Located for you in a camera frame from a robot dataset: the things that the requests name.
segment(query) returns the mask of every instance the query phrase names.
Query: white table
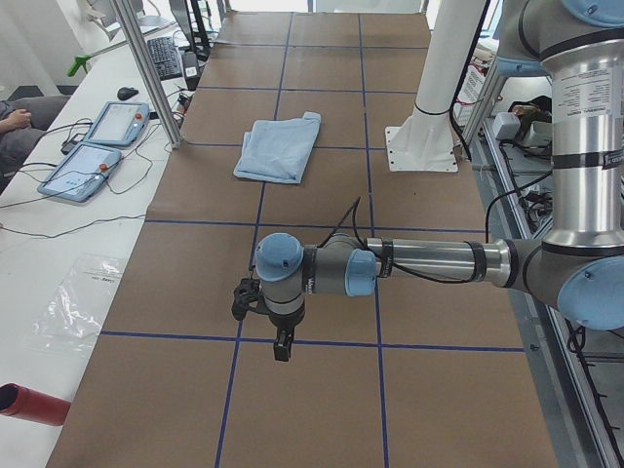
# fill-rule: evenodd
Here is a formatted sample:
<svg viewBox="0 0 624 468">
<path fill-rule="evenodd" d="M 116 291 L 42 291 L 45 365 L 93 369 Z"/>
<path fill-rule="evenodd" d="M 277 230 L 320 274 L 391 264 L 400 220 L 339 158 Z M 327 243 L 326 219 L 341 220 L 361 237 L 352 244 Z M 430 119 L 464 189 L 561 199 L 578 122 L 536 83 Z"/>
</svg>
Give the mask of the white table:
<svg viewBox="0 0 624 468">
<path fill-rule="evenodd" d="M 176 85 L 184 87 L 183 80 L 163 82 L 165 93 L 175 91 Z M 95 119 L 107 101 L 117 100 L 117 90 L 122 86 L 139 90 L 132 100 L 149 102 L 127 46 L 97 58 L 53 128 L 84 117 Z M 60 144 L 66 136 L 67 131 L 45 136 L 27 162 L 58 163 L 63 157 Z M 0 209 L 0 222 L 19 231 L 56 234 L 100 218 L 143 215 L 169 157 L 167 142 L 164 131 L 159 128 L 141 148 L 141 153 L 151 159 L 154 166 L 147 179 L 126 194 L 114 195 L 104 186 L 84 206 L 48 199 Z M 110 183 L 116 190 L 124 189 L 139 180 L 147 166 L 146 161 L 133 155 L 122 162 Z M 33 174 L 42 178 L 46 173 Z M 37 185 L 38 182 L 27 175 L 16 175 L 0 197 L 0 206 L 40 198 Z M 28 344 L 33 335 L 33 323 L 46 310 L 57 286 L 80 254 L 128 258 L 142 223 L 142 219 L 108 222 L 54 240 L 33 239 L 0 230 L 0 385 L 15 382 L 68 401 L 73 399 L 88 359 L 69 353 L 34 350 Z M 44 467 L 59 433 L 60 428 L 0 416 L 0 466 Z"/>
</svg>

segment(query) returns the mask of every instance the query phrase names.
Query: red cup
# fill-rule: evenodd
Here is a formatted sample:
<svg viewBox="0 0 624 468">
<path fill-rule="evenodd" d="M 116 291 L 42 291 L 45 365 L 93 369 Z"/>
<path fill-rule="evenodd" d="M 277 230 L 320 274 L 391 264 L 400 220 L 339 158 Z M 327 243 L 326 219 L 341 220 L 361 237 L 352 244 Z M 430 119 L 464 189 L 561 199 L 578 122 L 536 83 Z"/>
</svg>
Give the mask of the red cup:
<svg viewBox="0 0 624 468">
<path fill-rule="evenodd" d="M 50 426 L 65 422 L 70 403 L 15 383 L 0 387 L 0 414 Z"/>
</svg>

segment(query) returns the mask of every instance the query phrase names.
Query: green clamp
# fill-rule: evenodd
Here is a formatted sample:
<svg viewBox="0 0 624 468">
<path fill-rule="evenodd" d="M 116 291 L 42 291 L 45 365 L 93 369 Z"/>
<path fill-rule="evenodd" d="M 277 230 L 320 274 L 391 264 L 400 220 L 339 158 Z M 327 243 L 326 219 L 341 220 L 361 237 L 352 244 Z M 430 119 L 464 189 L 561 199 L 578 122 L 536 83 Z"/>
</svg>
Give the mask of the green clamp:
<svg viewBox="0 0 624 468">
<path fill-rule="evenodd" d="M 85 69 L 85 73 L 87 73 L 87 62 L 91 59 L 92 56 L 76 56 L 74 57 L 74 63 L 71 65 L 71 68 L 67 71 L 67 76 L 74 76 L 78 69 L 82 66 Z"/>
</svg>

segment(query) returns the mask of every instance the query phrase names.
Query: keyboard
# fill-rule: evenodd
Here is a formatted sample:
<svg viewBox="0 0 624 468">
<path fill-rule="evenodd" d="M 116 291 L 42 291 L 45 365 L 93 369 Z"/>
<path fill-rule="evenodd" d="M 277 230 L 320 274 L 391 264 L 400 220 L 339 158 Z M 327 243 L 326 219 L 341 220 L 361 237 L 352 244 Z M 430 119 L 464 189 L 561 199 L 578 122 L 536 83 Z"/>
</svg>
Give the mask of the keyboard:
<svg viewBox="0 0 624 468">
<path fill-rule="evenodd" d="M 182 76 L 182 67 L 179 60 L 174 38 L 157 37 L 147 41 L 147 49 L 161 81 Z"/>
</svg>

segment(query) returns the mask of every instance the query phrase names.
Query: plastic bag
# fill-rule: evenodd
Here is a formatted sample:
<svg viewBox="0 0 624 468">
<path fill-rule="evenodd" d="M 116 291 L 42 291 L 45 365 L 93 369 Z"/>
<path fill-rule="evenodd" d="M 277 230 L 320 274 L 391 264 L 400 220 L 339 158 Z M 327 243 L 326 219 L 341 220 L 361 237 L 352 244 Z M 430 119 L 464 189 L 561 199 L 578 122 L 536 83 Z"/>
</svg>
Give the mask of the plastic bag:
<svg viewBox="0 0 624 468">
<path fill-rule="evenodd" d="M 89 357 L 127 263 L 126 259 L 81 254 L 34 323 L 31 346 Z"/>
</svg>

